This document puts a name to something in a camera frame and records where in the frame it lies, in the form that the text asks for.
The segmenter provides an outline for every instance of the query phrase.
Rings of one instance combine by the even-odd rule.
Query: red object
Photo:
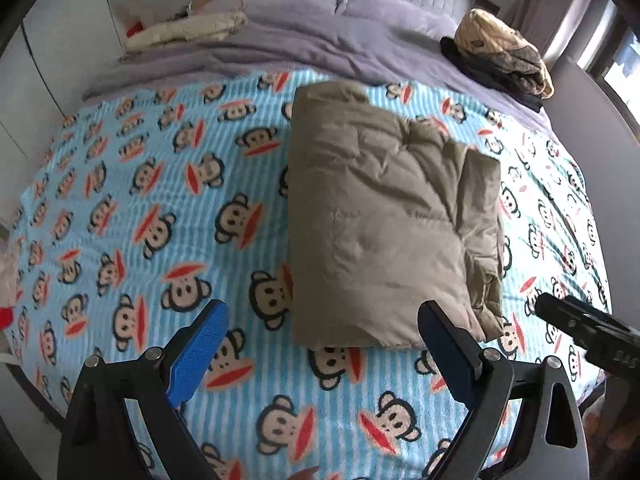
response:
[[[145,30],[145,27],[142,26],[142,22],[137,22],[133,27],[131,27],[127,31],[127,38],[130,38],[131,36],[135,36],[137,33],[143,30]]]
[[[9,328],[14,322],[14,308],[12,306],[4,306],[0,308],[0,330]]]

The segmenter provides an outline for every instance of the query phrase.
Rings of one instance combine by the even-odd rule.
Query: blue gripper pad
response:
[[[195,319],[195,333],[171,366],[166,396],[172,408],[191,399],[229,329],[229,309],[220,300],[211,300]]]

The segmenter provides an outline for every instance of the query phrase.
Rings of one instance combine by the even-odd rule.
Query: pile of clothes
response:
[[[489,12],[466,13],[453,38],[442,38],[444,56],[487,88],[510,95],[535,112],[554,86],[537,48]]]

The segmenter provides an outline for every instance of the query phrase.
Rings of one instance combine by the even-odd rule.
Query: bed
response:
[[[557,355],[577,399],[602,375],[532,305],[551,292],[610,312],[596,225],[582,173],[546,114],[476,84],[439,54],[437,40],[455,28],[450,15],[414,6],[415,21],[399,27],[410,2],[296,1],[249,4],[249,23],[222,42],[128,55],[96,79],[20,198],[12,232],[20,299],[6,335],[27,377],[65,413],[89,354],[136,358],[220,298],[230,331],[182,413],[221,479],[285,479],[316,464],[326,480],[420,478],[465,416],[428,352],[310,352],[291,339],[296,88],[360,81],[372,104],[434,121],[500,160],[505,333],[489,346],[531,362]],[[276,316],[265,314],[271,301]],[[382,413],[393,399],[413,423],[382,442],[358,415]],[[487,465],[508,442],[511,404]],[[129,411],[151,473],[165,478],[135,403]],[[273,432],[273,413],[290,431]]]

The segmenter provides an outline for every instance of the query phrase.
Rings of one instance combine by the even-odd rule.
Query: black garment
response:
[[[459,53],[453,38],[442,38],[440,40],[440,49],[444,57],[452,62],[464,75],[480,83],[482,86],[504,92],[516,99],[520,104],[525,105],[534,112],[540,113],[542,99],[537,95],[523,92],[511,76],[500,72],[491,62],[475,54],[468,54],[468,57],[463,57],[462,54]]]

